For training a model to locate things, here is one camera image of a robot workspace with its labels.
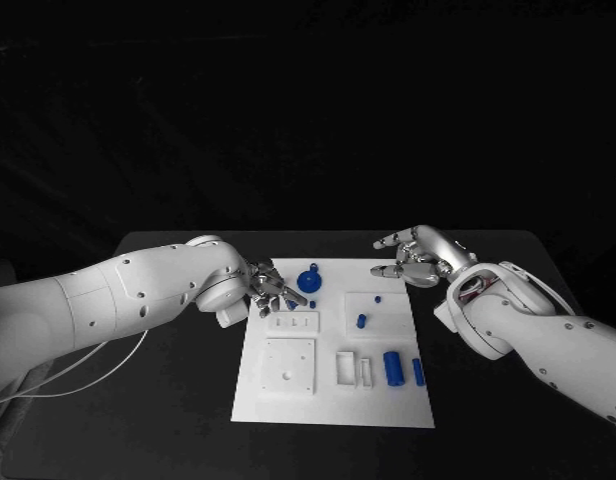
blue object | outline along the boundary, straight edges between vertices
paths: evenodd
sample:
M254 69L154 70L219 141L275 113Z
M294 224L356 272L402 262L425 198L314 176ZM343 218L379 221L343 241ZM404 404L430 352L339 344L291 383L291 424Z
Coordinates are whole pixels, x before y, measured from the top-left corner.
M415 383L418 387L425 385L425 377L422 376L422 364L420 363L420 358L412 359L412 369L415 370Z
M384 368L386 370L386 382L389 387L399 387L405 384L404 369L401 368L401 357L398 352L384 354Z
M314 293L322 287L322 276L319 275L317 264L310 265L310 269L297 277L297 288L304 293Z

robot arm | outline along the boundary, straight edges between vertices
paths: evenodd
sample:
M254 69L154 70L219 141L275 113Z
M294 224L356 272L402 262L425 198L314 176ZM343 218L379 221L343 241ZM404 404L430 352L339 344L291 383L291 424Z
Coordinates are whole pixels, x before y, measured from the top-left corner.
M0 288L0 392L32 368L173 320L195 302L225 328L278 295L306 305L271 262L248 263L213 236L121 255L52 278Z
M411 232L421 229L428 235L415 242ZM398 245L399 252L397 265L375 267L372 274L421 287L446 277L447 298L434 313L448 329L492 360L516 350L539 380L616 423L616 329L588 317L558 315L525 272L509 264L479 264L435 232L415 227L376 242L375 248ZM428 277L409 275L421 271Z

white platform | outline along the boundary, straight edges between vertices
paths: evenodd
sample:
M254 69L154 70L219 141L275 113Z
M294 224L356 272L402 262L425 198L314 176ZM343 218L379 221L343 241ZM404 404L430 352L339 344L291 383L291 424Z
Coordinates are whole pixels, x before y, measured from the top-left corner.
M311 395L307 390L291 392L290 388L283 388L287 385L280 386L281 382L278 380L286 383L293 382L296 378L293 371L287 375L290 379L286 380L281 379L278 374L283 375L284 371L288 370L281 370L275 365L268 367L264 365L268 355L265 350L267 340L278 336L286 338L286 335L277 335L275 329L270 330L268 327L277 325L277 323L260 318L258 310L252 305L247 320L232 421L434 428L427 386L418 387L415 384L412 359L420 358L420 353L404 281L376 278L371 275L369 269L382 263L378 259L274 259L275 267L288 286L296 291L297 276L309 270L313 262L319 265L323 285L316 293L303 295L309 300L317 302L317 308L311 310L307 306L296 309L296 313L319 312L319 331L306 332L298 328L303 331L300 331L300 335L296 335L300 342L304 342L306 338L314 339L314 387ZM350 293L368 294L372 297L372 302L375 302L375 296L381 295L382 303L376 304L379 308L375 309L376 307L373 307L372 312L379 312L381 315L392 315L398 324L405 324L405 327L401 328L407 330L399 330L399 327L397 327L394 329L397 335L388 338L378 338L376 336L369 338L348 337L346 294ZM404 294L405 297L397 295L397 303L386 303L386 294ZM412 327L412 335L408 335L409 327ZM389 387L386 384L384 353L389 350L398 351L401 355L405 375L405 385L401 387ZM355 389L337 385L336 352L355 352L358 377ZM358 369L360 368L362 358L371 359L371 389L363 388L359 378ZM262 388L265 386L262 376L265 378L267 371L273 372L271 377L278 382L278 385L273 384L271 391Z

black table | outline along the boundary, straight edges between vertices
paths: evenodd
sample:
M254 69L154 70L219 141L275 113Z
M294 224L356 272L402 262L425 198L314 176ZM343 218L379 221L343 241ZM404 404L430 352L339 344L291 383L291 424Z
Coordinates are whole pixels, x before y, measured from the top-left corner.
M219 234L245 257L381 258L378 232L137 232L115 255ZM577 305L538 238L453 231L482 261L513 261ZM40 479L616 478L616 430L532 376L515 353L486 360L433 315L444 287L408 286L437 429L231 422L245 335L189 307L153 329L120 371L84 392L39 399L3 472ZM113 342L42 389L85 385L138 336ZM84 353L55 362L62 369Z

robotic hand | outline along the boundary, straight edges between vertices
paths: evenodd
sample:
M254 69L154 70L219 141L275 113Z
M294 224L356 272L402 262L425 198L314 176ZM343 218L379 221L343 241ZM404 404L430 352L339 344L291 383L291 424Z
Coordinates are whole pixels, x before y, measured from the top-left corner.
M402 278L417 287L450 282L434 310L473 350L496 360L516 350L538 379L597 415L616 423L616 329L577 316L549 287L516 265L479 263L438 230L418 226L375 243L398 246L397 265L372 275ZM555 296L568 315L538 288Z
M225 328L280 297L307 304L271 260L247 261L216 236L138 250L66 275L0 288L0 393L42 363L173 320L193 302Z

